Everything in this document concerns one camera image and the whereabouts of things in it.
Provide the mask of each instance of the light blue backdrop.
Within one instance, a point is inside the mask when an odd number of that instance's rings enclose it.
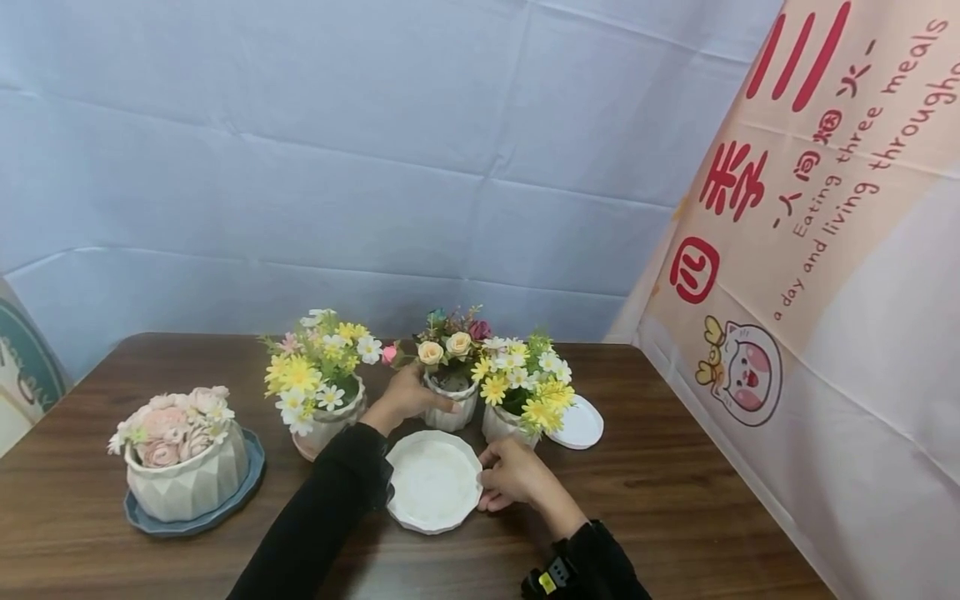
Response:
[[[5,0],[0,274],[70,375],[142,331],[599,340],[779,0]]]

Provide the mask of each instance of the banner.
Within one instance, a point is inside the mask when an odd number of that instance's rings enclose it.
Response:
[[[789,0],[609,341],[841,598],[960,594],[960,5]]]
[[[56,358],[0,278],[0,456],[65,393]]]

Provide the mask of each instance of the blue pot saucer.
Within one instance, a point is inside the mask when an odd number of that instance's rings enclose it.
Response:
[[[247,504],[247,501],[256,493],[259,488],[260,480],[263,479],[263,471],[266,469],[266,456],[263,446],[249,429],[242,429],[244,438],[244,447],[247,449],[247,458],[250,461],[250,471],[247,478],[240,484],[240,488],[234,495],[227,499],[219,508],[210,511],[204,515],[189,521],[171,521],[164,523],[150,515],[147,515],[136,496],[130,490],[127,490],[127,497],[124,498],[123,508],[127,513],[127,521],[130,525],[140,531],[156,538],[181,538],[187,536],[196,536],[204,531],[213,529],[227,518],[236,513]]]

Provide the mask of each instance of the cartoon face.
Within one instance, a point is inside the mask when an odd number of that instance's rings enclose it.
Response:
[[[697,381],[710,386],[713,397],[745,425],[762,425],[780,401],[782,362],[773,337],[757,325],[728,321],[724,329],[707,317],[707,361],[700,363]]]

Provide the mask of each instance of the wooden table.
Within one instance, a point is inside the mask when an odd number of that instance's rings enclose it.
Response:
[[[559,351],[606,432],[587,451],[545,441],[538,454],[589,516],[604,519],[655,598],[832,597],[638,350]],[[223,598],[310,469],[263,397],[266,363],[251,337],[144,334],[121,344],[0,459],[0,598]],[[363,365],[360,374],[377,398],[391,372]],[[266,449],[260,491],[211,532],[149,538],[124,518],[125,467],[107,456],[107,438],[150,396],[221,384]],[[480,420],[462,432],[478,452]],[[422,428],[410,420],[395,437]],[[369,515],[321,597],[515,598],[547,545],[526,507],[474,513],[436,538]]]

